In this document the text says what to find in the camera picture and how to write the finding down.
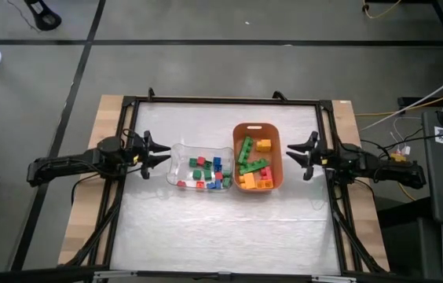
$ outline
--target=robotic arm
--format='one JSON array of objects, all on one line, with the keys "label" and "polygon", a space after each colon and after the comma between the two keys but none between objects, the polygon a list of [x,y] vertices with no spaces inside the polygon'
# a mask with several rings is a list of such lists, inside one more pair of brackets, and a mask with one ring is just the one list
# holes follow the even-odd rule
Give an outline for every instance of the robotic arm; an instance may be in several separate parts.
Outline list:
[{"label": "robotic arm", "polygon": [[[352,183],[357,177],[366,177],[375,181],[393,180],[414,189],[421,189],[426,184],[423,169],[415,161],[411,163],[391,159],[381,160],[377,156],[365,152],[359,146],[343,144],[336,133],[334,135],[333,138],[336,138],[340,145],[336,151],[326,149],[323,141],[318,142],[316,131],[310,135],[307,142],[288,146],[289,149],[306,153],[286,152],[302,168],[306,169],[306,173],[303,175],[304,180],[307,181],[313,177],[313,165],[320,165],[325,169],[330,169],[327,171],[327,175],[332,176],[331,179],[338,183]],[[367,268],[374,273],[386,273],[357,238],[356,233],[342,214],[339,204],[332,201],[331,207],[333,218],[342,227]]]},{"label": "robotic arm", "polygon": [[303,175],[304,180],[310,180],[313,177],[313,165],[316,164],[335,170],[339,181],[349,184],[358,177],[370,178],[375,182],[393,180],[414,189],[421,189],[426,184],[424,171],[416,161],[381,160],[357,145],[343,144],[340,141],[337,152],[333,149],[326,149],[322,142],[318,143],[317,136],[317,132],[314,131],[306,143],[288,146],[289,149],[307,154],[286,152],[289,157],[306,169]]},{"label": "robotic arm", "polygon": [[141,176],[150,178],[149,168],[154,168],[169,155],[153,156],[150,152],[161,153],[170,150],[152,140],[150,132],[144,132],[143,138],[133,131],[130,133],[130,146],[124,148],[119,137],[105,138],[95,149],[88,149],[82,154],[54,158],[38,158],[27,168],[27,181],[31,186],[39,186],[56,177],[97,172],[102,178],[119,177],[126,174],[129,166],[141,163]]}]

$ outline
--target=black cable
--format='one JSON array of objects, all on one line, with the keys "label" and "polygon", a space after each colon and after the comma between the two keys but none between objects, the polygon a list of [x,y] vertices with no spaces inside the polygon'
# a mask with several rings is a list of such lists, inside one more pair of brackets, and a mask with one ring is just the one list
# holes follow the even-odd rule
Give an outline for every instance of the black cable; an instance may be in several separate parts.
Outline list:
[{"label": "black cable", "polygon": [[76,190],[77,186],[78,186],[81,182],[84,182],[84,181],[86,181],[87,179],[90,179],[90,178],[92,178],[92,177],[96,177],[96,176],[98,176],[98,175],[99,175],[99,173],[96,173],[96,174],[91,175],[91,176],[89,176],[89,177],[81,178],[80,180],[78,180],[78,181],[73,185],[73,187],[71,188],[71,206],[73,206],[73,202],[75,201],[75,190]]},{"label": "black cable", "polygon": [[92,170],[96,171],[97,173],[99,173],[99,174],[101,174],[101,175],[107,175],[107,176],[110,176],[110,177],[119,177],[119,175],[115,175],[115,174],[111,174],[111,173],[108,173],[108,172],[102,171],[101,169],[97,168],[96,166],[94,166],[94,165],[92,165],[92,164],[90,164],[89,162],[84,161],[84,160],[69,160],[69,161],[75,161],[75,162],[78,162],[78,163],[84,164],[84,165],[86,165],[87,167],[91,168]]},{"label": "black cable", "polygon": [[387,156],[387,158],[390,158],[387,154],[385,154],[385,153],[380,153],[379,154],[379,156],[378,156],[378,158],[379,159],[382,159],[384,156]]},{"label": "black cable", "polygon": [[[138,169],[133,169],[133,170],[131,170],[131,171],[128,171],[127,174],[129,174],[129,173],[133,173],[133,172],[136,172],[136,171],[139,171],[139,170],[141,170],[141,167],[139,167]],[[86,181],[87,179],[90,179],[90,178],[92,178],[92,177],[96,177],[96,176],[98,176],[98,175],[99,175],[99,173],[96,173],[96,174],[91,175],[91,176],[89,176],[89,177],[81,178],[80,180],[78,180],[78,181],[73,185],[73,187],[71,188],[71,205],[73,205],[73,202],[75,201],[75,190],[76,190],[76,187],[77,187],[81,182],[84,182],[84,181]]]},{"label": "black cable", "polygon": [[373,144],[373,145],[375,145],[378,149],[382,150],[382,151],[384,152],[384,154],[386,154],[388,157],[390,156],[390,155],[389,155],[389,152],[388,152],[386,149],[384,149],[381,145],[379,145],[378,143],[376,143],[376,142],[373,142],[373,141],[367,141],[367,140],[361,140],[361,142],[367,142],[367,143],[369,143],[369,144]]},{"label": "black cable", "polygon": [[423,128],[420,128],[420,129],[416,130],[415,133],[406,136],[406,137],[403,139],[403,142],[405,142],[405,141],[407,141],[409,138],[415,136],[415,135],[418,134],[421,130],[423,130]]},{"label": "black cable", "polygon": [[341,148],[343,148],[344,150],[348,151],[348,152],[352,152],[352,153],[360,153],[357,150],[352,150],[352,149],[348,149],[344,146],[344,144],[342,143],[342,141],[340,140],[339,134],[337,134],[336,130],[332,130],[331,131],[334,134],[334,139],[337,140],[338,144],[340,145]]},{"label": "black cable", "polygon": [[122,130],[122,134],[125,135],[128,138],[134,138],[136,136],[139,137],[139,134],[137,134],[135,131],[133,131],[131,129],[123,129]]},{"label": "black cable", "polygon": [[[423,130],[422,127],[421,127],[420,129],[416,130],[415,133],[406,136],[406,137],[403,139],[403,142],[406,142],[409,138],[415,136],[415,135],[418,134],[421,130]],[[386,149],[387,149],[387,150],[391,150],[392,148],[394,148],[394,146],[396,146],[396,145],[392,145],[391,147],[386,146]]]},{"label": "black cable", "polygon": [[420,138],[410,138],[410,139],[408,139],[406,141],[399,141],[399,142],[393,143],[392,145],[388,145],[388,146],[385,147],[385,149],[393,148],[395,145],[400,145],[400,144],[405,143],[405,142],[413,142],[413,141],[418,141],[418,140],[421,140],[421,139],[425,140],[425,139],[428,139],[428,138],[439,138],[439,137],[443,137],[443,134],[436,134],[436,135],[425,136],[425,137],[420,137]]},{"label": "black cable", "polygon": [[16,10],[19,12],[20,17],[23,18],[23,20],[26,22],[26,24],[28,26],[30,26],[30,29],[36,31],[36,33],[40,34],[42,31],[40,31],[39,29],[35,28],[32,24],[30,24],[29,20],[27,20],[27,18],[23,15],[23,11],[21,11],[19,9],[19,7],[16,6],[16,4],[12,3],[10,0],[6,0],[7,3],[9,3],[9,5],[13,6],[14,8],[16,8]]}]

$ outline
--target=floor tile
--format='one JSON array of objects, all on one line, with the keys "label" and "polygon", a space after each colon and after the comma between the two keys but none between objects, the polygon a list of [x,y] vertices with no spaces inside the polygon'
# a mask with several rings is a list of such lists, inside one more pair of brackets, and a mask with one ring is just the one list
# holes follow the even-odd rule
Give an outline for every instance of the floor tile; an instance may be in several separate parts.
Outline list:
[{"label": "floor tile", "polygon": [[[381,13],[387,4],[372,4]],[[110,0],[97,39],[443,39],[431,5],[401,5],[377,20],[361,0]]]},{"label": "floor tile", "polygon": [[46,156],[80,46],[0,46],[0,271],[10,265],[31,206],[27,166]]},{"label": "floor tile", "polygon": [[46,4],[62,18],[61,25],[53,31],[38,33],[21,18],[19,11],[35,26],[30,10],[23,0],[0,0],[0,39],[86,39],[93,23],[98,0],[57,0]]}]

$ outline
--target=blue toy block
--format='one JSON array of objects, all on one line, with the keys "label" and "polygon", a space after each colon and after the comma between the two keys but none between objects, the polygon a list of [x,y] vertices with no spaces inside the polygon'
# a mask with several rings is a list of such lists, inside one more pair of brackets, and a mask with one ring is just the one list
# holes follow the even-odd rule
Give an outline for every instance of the blue toy block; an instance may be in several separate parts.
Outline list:
[{"label": "blue toy block", "polygon": [[216,165],[222,165],[222,159],[221,157],[215,157],[213,158],[213,164]]}]

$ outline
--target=toy block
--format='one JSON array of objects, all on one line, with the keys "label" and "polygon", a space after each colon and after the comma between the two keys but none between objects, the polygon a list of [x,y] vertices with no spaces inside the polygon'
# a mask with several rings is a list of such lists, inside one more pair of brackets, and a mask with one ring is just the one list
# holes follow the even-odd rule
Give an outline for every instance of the toy block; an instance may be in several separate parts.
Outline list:
[{"label": "toy block", "polygon": [[192,178],[194,180],[200,180],[200,178],[203,176],[203,174],[200,172],[200,170],[194,170],[192,173]]},{"label": "toy block", "polygon": [[274,184],[272,180],[260,180],[256,182],[257,189],[272,189]]},{"label": "toy block", "polygon": [[270,151],[270,140],[261,140],[256,142],[256,151],[268,153]]},{"label": "toy block", "polygon": [[232,178],[223,178],[223,187],[228,189],[232,185]]},{"label": "toy block", "polygon": [[260,169],[261,180],[272,180],[272,172],[270,166]]},{"label": "toy block", "polygon": [[273,189],[274,188],[274,182],[272,180],[263,180],[263,184],[266,189]]},{"label": "toy block", "polygon": [[205,160],[205,161],[204,161],[204,169],[206,169],[206,170],[210,170],[212,164],[213,164],[213,163],[212,163],[211,161],[207,161],[207,160]]},{"label": "toy block", "polygon": [[213,164],[214,164],[214,165],[222,165],[222,159],[221,159],[221,157],[215,157],[215,158],[213,158]]},{"label": "toy block", "polygon": [[210,181],[212,178],[211,176],[211,170],[204,169],[204,180]]},{"label": "toy block", "polygon": [[202,156],[197,157],[197,165],[204,166],[204,162],[206,162],[206,158]]},{"label": "toy block", "polygon": [[265,158],[251,162],[250,164],[244,164],[239,166],[239,174],[244,175],[248,172],[256,171],[264,167],[269,166],[269,162]]},{"label": "toy block", "polygon": [[243,176],[239,176],[239,183],[243,189],[254,189],[253,173],[246,173]]},{"label": "toy block", "polygon": [[263,181],[257,181],[256,182],[256,188],[257,189],[264,189],[265,185],[263,184]]},{"label": "toy block", "polygon": [[189,166],[190,167],[197,167],[197,159],[195,159],[195,158],[190,158],[190,161],[189,161]]},{"label": "toy block", "polygon": [[253,139],[250,137],[245,137],[243,145],[240,147],[239,158],[237,159],[238,164],[246,164],[247,158],[250,156],[251,146],[253,145]]},{"label": "toy block", "polygon": [[224,170],[223,178],[230,178],[230,177],[232,177],[232,172],[230,170]]}]

